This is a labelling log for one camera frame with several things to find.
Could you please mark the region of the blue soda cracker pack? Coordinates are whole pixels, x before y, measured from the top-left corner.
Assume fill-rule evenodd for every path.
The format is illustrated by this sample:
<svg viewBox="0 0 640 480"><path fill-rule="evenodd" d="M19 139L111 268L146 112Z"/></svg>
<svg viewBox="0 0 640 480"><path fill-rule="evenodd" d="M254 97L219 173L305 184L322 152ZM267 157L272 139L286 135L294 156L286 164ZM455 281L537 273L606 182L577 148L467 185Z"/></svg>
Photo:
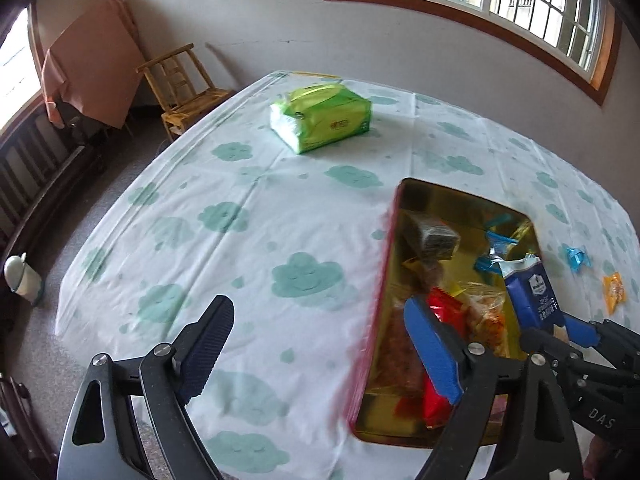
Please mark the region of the blue soda cracker pack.
<svg viewBox="0 0 640 480"><path fill-rule="evenodd" d="M521 332L536 328L568 341L565 318L541 258L528 254L503 260L499 269Z"/></svg>

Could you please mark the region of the orange snack packet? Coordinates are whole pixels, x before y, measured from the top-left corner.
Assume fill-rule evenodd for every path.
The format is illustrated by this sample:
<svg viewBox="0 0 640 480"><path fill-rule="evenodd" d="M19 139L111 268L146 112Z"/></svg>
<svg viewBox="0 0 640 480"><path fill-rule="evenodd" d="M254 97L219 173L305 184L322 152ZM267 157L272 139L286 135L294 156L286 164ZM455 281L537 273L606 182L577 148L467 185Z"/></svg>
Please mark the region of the orange snack packet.
<svg viewBox="0 0 640 480"><path fill-rule="evenodd" d="M617 307L627 300L627 292L620 272L613 272L603 278L603 295L606 312L612 316Z"/></svg>

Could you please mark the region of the twisted dough snack bag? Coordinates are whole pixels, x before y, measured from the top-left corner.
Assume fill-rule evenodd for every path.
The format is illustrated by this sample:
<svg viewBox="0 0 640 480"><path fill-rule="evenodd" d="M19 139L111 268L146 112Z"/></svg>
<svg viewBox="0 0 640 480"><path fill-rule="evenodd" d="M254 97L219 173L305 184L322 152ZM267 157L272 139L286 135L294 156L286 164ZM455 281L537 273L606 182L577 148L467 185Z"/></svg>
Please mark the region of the twisted dough snack bag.
<svg viewBox="0 0 640 480"><path fill-rule="evenodd" d="M510 356L504 303L506 294L486 284L469 282L462 287L470 341L479 342L495 356Z"/></svg>

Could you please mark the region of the red snack packet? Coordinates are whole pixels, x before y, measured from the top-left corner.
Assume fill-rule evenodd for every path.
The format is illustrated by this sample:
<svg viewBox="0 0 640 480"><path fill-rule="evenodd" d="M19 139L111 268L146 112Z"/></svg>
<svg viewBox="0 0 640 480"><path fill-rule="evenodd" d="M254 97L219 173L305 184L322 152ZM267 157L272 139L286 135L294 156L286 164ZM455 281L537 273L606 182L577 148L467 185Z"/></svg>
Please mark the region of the red snack packet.
<svg viewBox="0 0 640 480"><path fill-rule="evenodd" d="M466 338L465 307L460 300L451 297L439 288L433 288L426 296L426 305L440 324L452 328L462 339ZM457 372L454 360L441 340L433 338L435 348L428 350L427 367L424 378L422 415L428 428L444 426L452 408L450 393L457 393Z"/></svg>

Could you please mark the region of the blue dark candy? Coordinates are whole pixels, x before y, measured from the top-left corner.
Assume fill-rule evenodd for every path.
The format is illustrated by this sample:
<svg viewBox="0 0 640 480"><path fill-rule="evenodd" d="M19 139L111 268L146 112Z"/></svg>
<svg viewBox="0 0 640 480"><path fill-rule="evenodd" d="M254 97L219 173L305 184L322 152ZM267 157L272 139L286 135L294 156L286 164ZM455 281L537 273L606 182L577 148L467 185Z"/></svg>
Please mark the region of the blue dark candy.
<svg viewBox="0 0 640 480"><path fill-rule="evenodd" d="M487 231L485 237L488 241L488 252L477 257L474 270L478 273L500 275L500 263L506 260L506 255L518 244L518 240L492 231Z"/></svg>

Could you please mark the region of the clear orange snack bag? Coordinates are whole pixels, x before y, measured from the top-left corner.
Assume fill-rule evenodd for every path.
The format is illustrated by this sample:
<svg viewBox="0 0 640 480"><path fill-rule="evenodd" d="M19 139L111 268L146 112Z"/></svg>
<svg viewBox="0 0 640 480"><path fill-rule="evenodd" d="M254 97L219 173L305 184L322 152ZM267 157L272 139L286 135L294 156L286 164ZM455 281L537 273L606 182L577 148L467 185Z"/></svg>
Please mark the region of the clear orange snack bag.
<svg viewBox="0 0 640 480"><path fill-rule="evenodd" d="M404 307L393 306L376 349L372 388L412 396L423 391L424 368L407 333Z"/></svg>

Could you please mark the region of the dark seaweed snack block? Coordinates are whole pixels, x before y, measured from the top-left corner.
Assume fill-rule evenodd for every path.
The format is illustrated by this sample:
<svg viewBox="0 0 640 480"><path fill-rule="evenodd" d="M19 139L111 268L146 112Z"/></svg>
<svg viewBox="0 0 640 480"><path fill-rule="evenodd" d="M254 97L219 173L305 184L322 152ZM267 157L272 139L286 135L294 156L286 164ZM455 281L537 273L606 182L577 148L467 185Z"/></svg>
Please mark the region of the dark seaweed snack block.
<svg viewBox="0 0 640 480"><path fill-rule="evenodd" d="M421 260L450 260L460 244L460 235L446 223L428 214L404 213L404 237Z"/></svg>

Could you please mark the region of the yellow small snack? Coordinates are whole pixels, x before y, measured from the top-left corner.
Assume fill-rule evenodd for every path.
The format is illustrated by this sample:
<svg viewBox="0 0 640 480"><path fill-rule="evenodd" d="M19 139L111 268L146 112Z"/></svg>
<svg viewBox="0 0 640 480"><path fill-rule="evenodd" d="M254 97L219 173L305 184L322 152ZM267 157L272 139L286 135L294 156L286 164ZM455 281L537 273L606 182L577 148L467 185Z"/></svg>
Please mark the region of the yellow small snack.
<svg viewBox="0 0 640 480"><path fill-rule="evenodd" d="M402 267L408 273L411 286L418 292L430 292L433 288L439 288L451 297L462 293L461 286L446 262L410 258L402 263Z"/></svg>

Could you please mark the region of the gold toffee tin box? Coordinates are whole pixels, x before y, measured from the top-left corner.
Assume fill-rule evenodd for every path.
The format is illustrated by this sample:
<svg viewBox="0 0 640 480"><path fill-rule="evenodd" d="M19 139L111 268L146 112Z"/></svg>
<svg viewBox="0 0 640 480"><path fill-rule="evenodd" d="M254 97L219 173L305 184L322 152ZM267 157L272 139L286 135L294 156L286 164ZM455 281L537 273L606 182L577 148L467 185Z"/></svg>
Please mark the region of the gold toffee tin box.
<svg viewBox="0 0 640 480"><path fill-rule="evenodd" d="M506 258L540 251L521 211L435 183L407 178L395 192L378 293L352 374L345 418L364 442L430 448L452 406L427 376L405 326L411 297L465 342L502 358L524 359L520 326L498 274L478 270L504 236Z"/></svg>

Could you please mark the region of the white trash bin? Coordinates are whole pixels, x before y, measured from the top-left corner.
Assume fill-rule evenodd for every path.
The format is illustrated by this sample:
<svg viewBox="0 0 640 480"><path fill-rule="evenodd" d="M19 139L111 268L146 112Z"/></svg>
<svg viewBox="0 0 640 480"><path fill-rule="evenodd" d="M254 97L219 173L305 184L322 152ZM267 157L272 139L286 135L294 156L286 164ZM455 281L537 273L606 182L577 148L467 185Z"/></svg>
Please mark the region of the white trash bin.
<svg viewBox="0 0 640 480"><path fill-rule="evenodd" d="M6 284L12 292L28 301L33 307L40 304L44 293L44 281L26 261L26 254L9 256L3 267Z"/></svg>

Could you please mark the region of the dark wooden bench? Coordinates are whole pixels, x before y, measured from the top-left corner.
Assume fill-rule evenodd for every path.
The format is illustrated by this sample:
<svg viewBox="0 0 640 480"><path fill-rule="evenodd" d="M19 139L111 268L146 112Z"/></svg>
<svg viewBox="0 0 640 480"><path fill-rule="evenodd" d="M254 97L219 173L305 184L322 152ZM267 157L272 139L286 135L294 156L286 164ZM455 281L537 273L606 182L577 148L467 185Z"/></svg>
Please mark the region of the dark wooden bench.
<svg viewBox="0 0 640 480"><path fill-rule="evenodd" d="M1 130L1 257L28 252L101 162L79 117L58 129L40 94L23 105Z"/></svg>

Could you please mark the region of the cloud print tablecloth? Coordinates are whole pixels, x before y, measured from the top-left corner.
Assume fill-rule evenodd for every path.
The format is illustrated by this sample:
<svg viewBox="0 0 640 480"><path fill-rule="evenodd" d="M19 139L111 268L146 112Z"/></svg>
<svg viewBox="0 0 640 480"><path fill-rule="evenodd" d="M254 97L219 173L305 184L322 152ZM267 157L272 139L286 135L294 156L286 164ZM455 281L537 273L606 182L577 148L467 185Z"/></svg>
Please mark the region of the cloud print tablecloth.
<svg viewBox="0 0 640 480"><path fill-rule="evenodd" d="M269 107L315 76L273 73L166 148L103 217L66 272L55 333L81 363L170 341L214 297L235 322L189 413L217 466L242 479L409 479L415 448L364 443L343 416L369 324L388 213L413 177L532 219L560 306L639 325L639 241L596 182L525 136L429 96L368 82L368 132L296 155ZM573 273L563 246L585 247Z"/></svg>

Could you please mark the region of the green tissue pack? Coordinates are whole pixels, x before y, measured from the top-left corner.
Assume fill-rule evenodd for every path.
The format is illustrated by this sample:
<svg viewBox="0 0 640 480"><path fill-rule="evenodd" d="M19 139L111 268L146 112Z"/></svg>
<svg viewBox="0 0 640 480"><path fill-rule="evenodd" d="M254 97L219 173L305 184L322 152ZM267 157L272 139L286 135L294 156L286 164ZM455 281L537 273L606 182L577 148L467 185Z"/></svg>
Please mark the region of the green tissue pack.
<svg viewBox="0 0 640 480"><path fill-rule="evenodd" d="M342 84L298 88L269 107L270 128L296 155L366 133L371 118L371 101Z"/></svg>

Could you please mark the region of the wooden chair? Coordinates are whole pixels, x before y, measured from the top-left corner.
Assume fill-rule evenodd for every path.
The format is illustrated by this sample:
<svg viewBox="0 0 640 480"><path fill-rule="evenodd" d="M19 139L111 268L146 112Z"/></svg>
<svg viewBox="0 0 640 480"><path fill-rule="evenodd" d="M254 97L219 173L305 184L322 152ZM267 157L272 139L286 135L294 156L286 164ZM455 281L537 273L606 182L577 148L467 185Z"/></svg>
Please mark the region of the wooden chair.
<svg viewBox="0 0 640 480"><path fill-rule="evenodd" d="M162 108L169 142L174 142L235 91L218 87L194 53L194 44L152 58L137 67Z"/></svg>

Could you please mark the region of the pink cloth covered furniture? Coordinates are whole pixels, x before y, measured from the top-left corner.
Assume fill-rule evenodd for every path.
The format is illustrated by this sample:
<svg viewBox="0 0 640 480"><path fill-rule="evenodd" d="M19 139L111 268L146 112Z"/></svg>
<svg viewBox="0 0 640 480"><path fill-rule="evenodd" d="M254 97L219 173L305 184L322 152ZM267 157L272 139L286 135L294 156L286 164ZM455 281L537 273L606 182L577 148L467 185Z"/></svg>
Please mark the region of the pink cloth covered furniture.
<svg viewBox="0 0 640 480"><path fill-rule="evenodd" d="M61 103L119 129L125 123L144 63L138 29L124 0L100 0L61 32L47 50L41 88L50 123L63 125Z"/></svg>

